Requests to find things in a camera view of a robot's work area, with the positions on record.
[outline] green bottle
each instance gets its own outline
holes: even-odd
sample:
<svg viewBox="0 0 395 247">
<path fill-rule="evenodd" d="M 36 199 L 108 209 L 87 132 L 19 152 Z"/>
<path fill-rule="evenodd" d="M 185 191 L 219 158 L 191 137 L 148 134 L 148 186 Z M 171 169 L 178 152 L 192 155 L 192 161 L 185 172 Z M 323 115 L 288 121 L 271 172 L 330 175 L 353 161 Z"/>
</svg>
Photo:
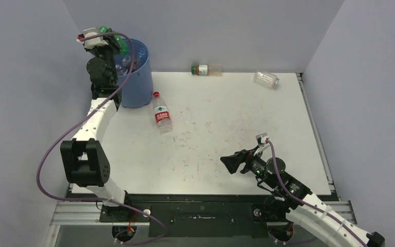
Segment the green bottle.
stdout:
<svg viewBox="0 0 395 247">
<path fill-rule="evenodd" d="M 108 32 L 108 28 L 105 26 L 101 26 L 99 28 L 99 31 L 101 33 L 106 33 L 106 32 Z M 114 38 L 117 40 L 117 42 L 120 45 L 120 55 L 125 56 L 125 54 L 129 51 L 128 45 L 125 43 L 125 41 L 119 35 L 114 35 Z"/>
</svg>

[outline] bottle cap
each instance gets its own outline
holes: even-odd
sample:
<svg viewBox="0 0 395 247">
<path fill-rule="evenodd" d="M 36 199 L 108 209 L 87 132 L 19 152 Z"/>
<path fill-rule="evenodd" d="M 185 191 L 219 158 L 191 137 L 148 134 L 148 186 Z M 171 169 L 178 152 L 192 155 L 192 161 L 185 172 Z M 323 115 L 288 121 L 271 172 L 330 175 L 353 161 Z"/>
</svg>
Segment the bottle cap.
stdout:
<svg viewBox="0 0 395 247">
<path fill-rule="evenodd" d="M 108 32 L 108 28 L 105 27 L 105 26 L 101 26 L 101 27 L 99 28 L 99 31 L 100 31 L 100 32 Z"/>
</svg>

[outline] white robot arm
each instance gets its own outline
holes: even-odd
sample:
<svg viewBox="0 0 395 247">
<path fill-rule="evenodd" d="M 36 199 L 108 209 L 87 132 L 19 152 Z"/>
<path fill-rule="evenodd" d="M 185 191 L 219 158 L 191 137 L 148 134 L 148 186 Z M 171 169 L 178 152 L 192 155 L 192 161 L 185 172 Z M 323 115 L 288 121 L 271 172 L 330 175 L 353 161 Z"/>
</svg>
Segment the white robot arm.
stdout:
<svg viewBox="0 0 395 247">
<path fill-rule="evenodd" d="M 221 157 L 220 160 L 231 174 L 237 171 L 241 163 L 245 163 L 241 173 L 251 171 L 256 176 L 258 187 L 265 183 L 272 189 L 268 190 L 272 195 L 269 196 L 270 200 L 264 202 L 259 217 L 266 214 L 267 219 L 293 222 L 331 247 L 385 245 L 385 239 L 380 234 L 369 233 L 347 222 L 308 187 L 286 173 L 282 159 L 273 157 L 267 162 L 262 160 L 262 151 L 270 146 L 273 151 L 273 146 L 266 133 L 257 135 L 256 139 L 257 147 Z"/>
<path fill-rule="evenodd" d="M 78 36 L 78 40 L 97 34 L 97 28 L 90 28 L 84 30 Z M 121 101 L 120 93 L 111 97 L 118 89 L 114 55 L 120 53 L 121 46 L 113 35 L 94 38 L 83 44 L 85 50 L 95 56 L 87 62 L 87 72 L 92 82 L 92 103 L 88 115 L 96 112 L 71 140 L 61 143 L 60 151 L 66 178 L 70 183 L 91 190 L 99 198 L 125 203 L 126 191 L 110 179 L 110 164 L 101 146 L 106 128 Z M 117 204 L 108 201 L 105 201 L 104 205 L 118 207 Z"/>
</svg>

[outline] white tabletop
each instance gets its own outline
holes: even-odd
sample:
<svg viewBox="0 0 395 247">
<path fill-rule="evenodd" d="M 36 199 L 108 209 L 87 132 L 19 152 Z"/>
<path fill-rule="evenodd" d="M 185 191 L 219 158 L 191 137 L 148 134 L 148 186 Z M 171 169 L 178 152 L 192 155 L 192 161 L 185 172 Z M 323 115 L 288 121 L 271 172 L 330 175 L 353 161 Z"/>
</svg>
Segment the white tabletop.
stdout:
<svg viewBox="0 0 395 247">
<path fill-rule="evenodd" d="M 121 107 L 102 141 L 110 179 L 129 193 L 266 195 L 251 172 L 239 173 L 243 165 L 231 175 L 220 157 L 254 148 L 255 136 L 267 132 L 286 171 L 316 194 L 329 195 L 296 74 L 276 75 L 280 82 L 273 91 L 253 83 L 253 73 L 152 73 L 173 131 L 159 134 L 152 104 Z M 262 158 L 271 155 L 268 149 Z"/>
</svg>

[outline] lavender wall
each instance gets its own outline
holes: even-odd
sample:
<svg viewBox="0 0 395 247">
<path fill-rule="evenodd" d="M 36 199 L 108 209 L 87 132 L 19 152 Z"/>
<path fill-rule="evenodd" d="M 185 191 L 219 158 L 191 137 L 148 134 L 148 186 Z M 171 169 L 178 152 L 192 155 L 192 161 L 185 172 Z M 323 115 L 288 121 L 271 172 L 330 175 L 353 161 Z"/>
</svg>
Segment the lavender wall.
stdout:
<svg viewBox="0 0 395 247">
<path fill-rule="evenodd" d="M 90 101 L 78 33 L 61 0 L 0 1 L 0 246 L 43 246 L 56 201 L 37 189 L 37 165 Z M 64 195 L 58 150 L 42 174 Z"/>
<path fill-rule="evenodd" d="M 395 1 L 346 0 L 303 79 L 338 194 L 395 246 Z"/>
<path fill-rule="evenodd" d="M 108 25 L 141 40 L 154 71 L 302 72 L 343 0 L 64 0 L 79 29 Z"/>
</svg>

